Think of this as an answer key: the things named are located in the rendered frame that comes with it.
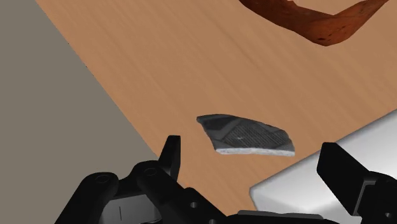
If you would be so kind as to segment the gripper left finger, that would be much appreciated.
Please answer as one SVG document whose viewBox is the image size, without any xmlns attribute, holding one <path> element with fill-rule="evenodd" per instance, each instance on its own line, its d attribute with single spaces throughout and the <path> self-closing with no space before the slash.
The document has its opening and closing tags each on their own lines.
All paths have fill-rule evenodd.
<svg viewBox="0 0 397 224">
<path fill-rule="evenodd" d="M 199 192 L 178 184 L 180 164 L 181 138 L 169 136 L 158 160 L 139 162 L 126 178 L 85 177 L 55 224 L 226 224 Z"/>
</svg>

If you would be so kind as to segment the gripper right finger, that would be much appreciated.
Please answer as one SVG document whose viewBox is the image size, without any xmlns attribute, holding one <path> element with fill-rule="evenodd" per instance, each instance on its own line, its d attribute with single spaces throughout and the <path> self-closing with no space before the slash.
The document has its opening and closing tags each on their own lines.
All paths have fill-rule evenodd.
<svg viewBox="0 0 397 224">
<path fill-rule="evenodd" d="M 337 143 L 323 143 L 318 175 L 361 224 L 397 224 L 397 179 L 369 171 Z"/>
</svg>

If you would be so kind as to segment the white box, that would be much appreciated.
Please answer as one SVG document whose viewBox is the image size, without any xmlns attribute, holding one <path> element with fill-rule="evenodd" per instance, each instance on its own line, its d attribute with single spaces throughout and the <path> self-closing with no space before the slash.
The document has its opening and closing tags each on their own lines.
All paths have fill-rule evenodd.
<svg viewBox="0 0 397 224">
<path fill-rule="evenodd" d="M 368 170 L 397 179 L 397 109 L 337 143 Z M 340 224 L 360 224 L 316 172 L 319 152 L 255 184 L 249 194 L 259 211 L 320 214 Z"/>
</svg>

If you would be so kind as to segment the grey angular stone shard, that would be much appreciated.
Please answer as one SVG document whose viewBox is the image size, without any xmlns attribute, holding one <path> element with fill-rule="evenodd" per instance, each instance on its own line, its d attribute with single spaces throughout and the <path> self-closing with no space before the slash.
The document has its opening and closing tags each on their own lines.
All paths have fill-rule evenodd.
<svg viewBox="0 0 397 224">
<path fill-rule="evenodd" d="M 198 116 L 197 122 L 219 154 L 295 156 L 292 140 L 277 127 L 224 114 Z"/>
</svg>

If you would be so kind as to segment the reddish brown bowl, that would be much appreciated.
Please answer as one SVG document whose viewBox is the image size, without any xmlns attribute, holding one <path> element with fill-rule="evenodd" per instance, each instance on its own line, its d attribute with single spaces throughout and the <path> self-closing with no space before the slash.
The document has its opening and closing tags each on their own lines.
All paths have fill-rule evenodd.
<svg viewBox="0 0 397 224">
<path fill-rule="evenodd" d="M 321 46 L 336 45 L 349 39 L 388 1 L 362 0 L 330 15 L 301 7 L 293 0 L 239 0 L 269 22 Z"/>
</svg>

